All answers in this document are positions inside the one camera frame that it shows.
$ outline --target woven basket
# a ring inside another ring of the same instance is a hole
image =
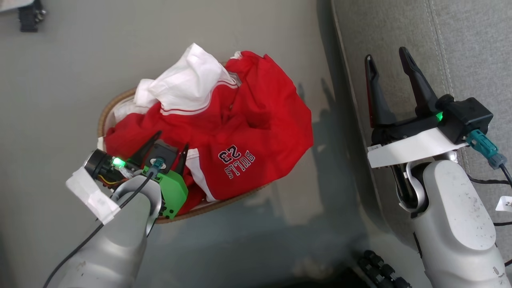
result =
[[[114,112],[113,112],[114,108],[118,104],[121,104],[123,102],[132,100],[134,95],[135,95],[135,90],[136,89],[137,88],[133,88],[133,89],[130,89],[130,90],[126,91],[126,92],[123,92],[123,93],[117,95],[114,99],[112,99],[112,101],[110,101],[105,106],[105,108],[101,112],[101,116],[99,118],[98,137],[104,137],[106,132],[107,132],[107,130],[110,127],[113,127],[116,124],[115,123]],[[157,224],[164,224],[164,223],[174,222],[174,221],[183,220],[183,219],[186,219],[186,218],[194,217],[194,216],[206,213],[206,212],[213,211],[215,209],[218,209],[218,208],[224,207],[224,206],[226,206],[228,204],[231,204],[233,202],[236,202],[236,201],[238,201],[238,200],[240,200],[242,198],[245,198],[245,197],[253,194],[256,191],[261,190],[263,187],[260,187],[258,189],[252,190],[250,192],[247,192],[245,194],[239,195],[237,197],[234,197],[234,198],[231,198],[231,199],[228,199],[228,200],[216,201],[216,202],[207,202],[207,201],[204,200],[200,205],[198,205],[197,207],[195,207],[192,210],[190,210],[187,214],[176,216],[173,219],[166,219],[164,217],[158,217],[156,223]]]

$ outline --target gray floor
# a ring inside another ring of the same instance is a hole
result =
[[[41,286],[83,239],[94,217],[65,180],[95,148],[101,109],[139,79],[158,76],[193,42],[220,61],[237,50],[270,55],[312,111],[315,146],[289,176],[257,195],[156,226],[136,286],[255,287],[321,278],[337,264],[352,265],[368,247],[388,258],[400,254],[413,264],[390,262],[423,285],[415,252],[360,213],[366,162],[349,97],[340,94],[345,80],[333,76],[333,85],[335,68],[326,59],[333,47],[323,45],[325,19],[317,8],[328,1],[44,3],[48,19],[37,34],[19,33],[16,13],[0,15],[4,287]]]

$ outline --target red fabric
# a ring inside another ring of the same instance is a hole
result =
[[[240,87],[217,86],[209,107],[195,115],[162,115],[160,104],[145,115],[130,114],[107,132],[107,152],[130,157],[161,130],[161,139],[169,145],[182,148],[188,142],[198,149],[206,184],[218,200],[287,175],[313,145],[311,112],[269,56],[249,51],[242,56],[226,65],[240,78]],[[204,198],[189,169],[184,180],[189,196],[180,214]]]

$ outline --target green light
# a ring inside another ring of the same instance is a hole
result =
[[[437,117],[437,120],[438,120],[438,121],[443,120],[443,112],[439,112],[439,113],[437,113],[437,114],[436,114],[436,117]]]
[[[112,160],[112,164],[114,164],[115,166],[121,166],[121,167],[124,167],[126,165],[126,163],[121,160],[121,158],[117,158],[115,157],[114,160]]]

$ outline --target gray fabric upholstery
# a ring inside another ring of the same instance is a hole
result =
[[[475,97],[494,114],[488,136],[512,160],[512,2],[508,0],[344,0],[334,1],[347,68],[366,144],[371,128],[364,57],[372,54],[386,100],[398,118],[413,116],[414,97],[398,48],[409,49],[440,97]],[[474,178],[504,179],[470,148],[459,163]],[[391,230],[415,247],[409,216],[397,205],[389,169],[373,170],[381,209]],[[512,195],[505,185],[475,185],[494,222],[512,221],[512,214],[494,209],[500,196]],[[512,258],[512,226],[498,227],[497,245]]]

